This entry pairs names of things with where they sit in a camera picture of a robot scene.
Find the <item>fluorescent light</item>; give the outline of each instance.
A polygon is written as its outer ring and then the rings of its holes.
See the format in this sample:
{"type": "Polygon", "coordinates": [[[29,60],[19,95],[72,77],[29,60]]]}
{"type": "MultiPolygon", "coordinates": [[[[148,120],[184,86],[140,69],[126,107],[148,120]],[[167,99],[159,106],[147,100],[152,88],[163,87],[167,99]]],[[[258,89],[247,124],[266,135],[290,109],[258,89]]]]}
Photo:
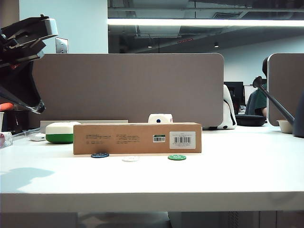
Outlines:
{"type": "Polygon", "coordinates": [[[304,27],[304,20],[108,19],[108,25],[304,27]]]}

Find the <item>gray partition panel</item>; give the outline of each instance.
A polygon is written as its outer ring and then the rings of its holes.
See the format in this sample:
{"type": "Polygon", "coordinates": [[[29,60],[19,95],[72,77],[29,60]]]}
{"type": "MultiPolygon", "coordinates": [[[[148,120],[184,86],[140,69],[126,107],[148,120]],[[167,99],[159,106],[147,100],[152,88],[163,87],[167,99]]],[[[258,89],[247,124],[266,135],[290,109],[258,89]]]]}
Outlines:
{"type": "Polygon", "coordinates": [[[147,122],[170,113],[175,122],[218,125],[223,119],[220,54],[47,54],[33,77],[45,102],[39,120],[147,122]]]}
{"type": "MultiPolygon", "coordinates": [[[[268,91],[295,116],[304,90],[304,54],[276,53],[268,59],[268,91]]],[[[277,120],[285,119],[269,102],[269,122],[278,126],[277,120]]]]}

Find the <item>white label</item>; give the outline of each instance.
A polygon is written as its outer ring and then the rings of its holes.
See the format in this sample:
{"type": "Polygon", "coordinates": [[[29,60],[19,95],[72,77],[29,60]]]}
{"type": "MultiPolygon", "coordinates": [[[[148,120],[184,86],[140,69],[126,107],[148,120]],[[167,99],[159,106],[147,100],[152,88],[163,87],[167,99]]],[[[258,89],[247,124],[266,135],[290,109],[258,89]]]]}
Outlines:
{"type": "Polygon", "coordinates": [[[170,132],[170,149],[195,149],[196,132],[170,132]]]}
{"type": "Polygon", "coordinates": [[[165,143],[166,136],[164,134],[153,135],[153,142],[155,143],[165,143]]]}

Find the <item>cardboard box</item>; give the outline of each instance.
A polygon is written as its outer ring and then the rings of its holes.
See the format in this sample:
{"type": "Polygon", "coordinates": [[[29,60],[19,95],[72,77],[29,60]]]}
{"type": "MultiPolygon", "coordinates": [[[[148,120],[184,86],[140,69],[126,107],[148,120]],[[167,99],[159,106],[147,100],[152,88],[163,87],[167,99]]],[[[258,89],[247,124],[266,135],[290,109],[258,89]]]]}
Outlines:
{"type": "Polygon", "coordinates": [[[200,153],[198,123],[96,123],[74,126],[74,154],[200,153]]]}

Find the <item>green poker chip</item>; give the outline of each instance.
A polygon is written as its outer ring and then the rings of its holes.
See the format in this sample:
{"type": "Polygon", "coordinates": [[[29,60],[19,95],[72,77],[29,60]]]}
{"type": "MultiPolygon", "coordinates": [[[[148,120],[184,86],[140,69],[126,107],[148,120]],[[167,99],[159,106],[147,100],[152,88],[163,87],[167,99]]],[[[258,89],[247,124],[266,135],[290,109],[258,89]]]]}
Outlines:
{"type": "Polygon", "coordinates": [[[169,156],[168,156],[168,159],[170,159],[170,160],[175,160],[175,161],[181,161],[181,160],[185,160],[185,159],[186,159],[186,156],[174,154],[174,155],[169,155],[169,156]]]}

